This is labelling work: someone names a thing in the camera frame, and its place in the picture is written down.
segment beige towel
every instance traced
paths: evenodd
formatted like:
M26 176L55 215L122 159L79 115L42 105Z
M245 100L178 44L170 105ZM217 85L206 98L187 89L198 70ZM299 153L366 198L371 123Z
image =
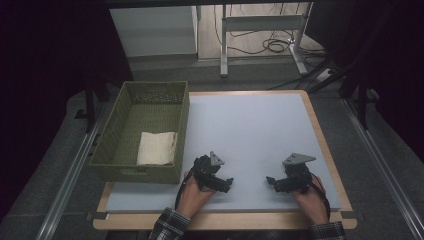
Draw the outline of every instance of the beige towel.
M137 165L165 165L174 160L177 133L141 133Z

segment white desk frame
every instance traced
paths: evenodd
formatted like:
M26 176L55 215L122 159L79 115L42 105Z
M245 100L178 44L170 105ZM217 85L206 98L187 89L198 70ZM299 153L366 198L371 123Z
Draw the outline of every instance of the white desk frame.
M221 77L228 76L227 32L232 31L274 31L298 30L296 38L289 49L301 75L306 75L305 64L299 53L299 45L305 32L306 23L312 2L309 2L304 13L283 16L226 16L226 5L222 5L222 45L221 45Z

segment sleeve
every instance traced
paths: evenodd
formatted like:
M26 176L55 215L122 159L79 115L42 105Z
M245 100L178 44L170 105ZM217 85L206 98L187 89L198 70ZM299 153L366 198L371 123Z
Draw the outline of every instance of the sleeve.
M178 240L184 235L190 218L166 208L155 223L149 240Z
M345 240L344 228L341 222L334 222L328 224L312 225L309 230L311 231L312 239L314 240Z

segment green basket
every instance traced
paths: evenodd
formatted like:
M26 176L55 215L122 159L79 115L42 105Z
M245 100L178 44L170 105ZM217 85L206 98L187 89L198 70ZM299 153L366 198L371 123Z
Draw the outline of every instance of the green basket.
M108 182L178 184L189 107L187 82L125 82L90 166ZM137 165L142 132L176 132L173 162Z

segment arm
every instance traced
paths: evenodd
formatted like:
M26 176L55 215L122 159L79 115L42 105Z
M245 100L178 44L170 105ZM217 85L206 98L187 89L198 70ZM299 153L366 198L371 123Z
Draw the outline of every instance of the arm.
M196 179L191 177L181 194L177 209L165 209L156 221L149 239L180 239L184 235L191 217L205 205L214 193L214 190L200 191Z
M313 176L312 183L318 186L325 194L325 189L318 177ZM312 223L309 229L313 239L345 239L342 223L329 222L325 205L315 189L309 187L304 194L299 191L293 191L292 194L301 211Z

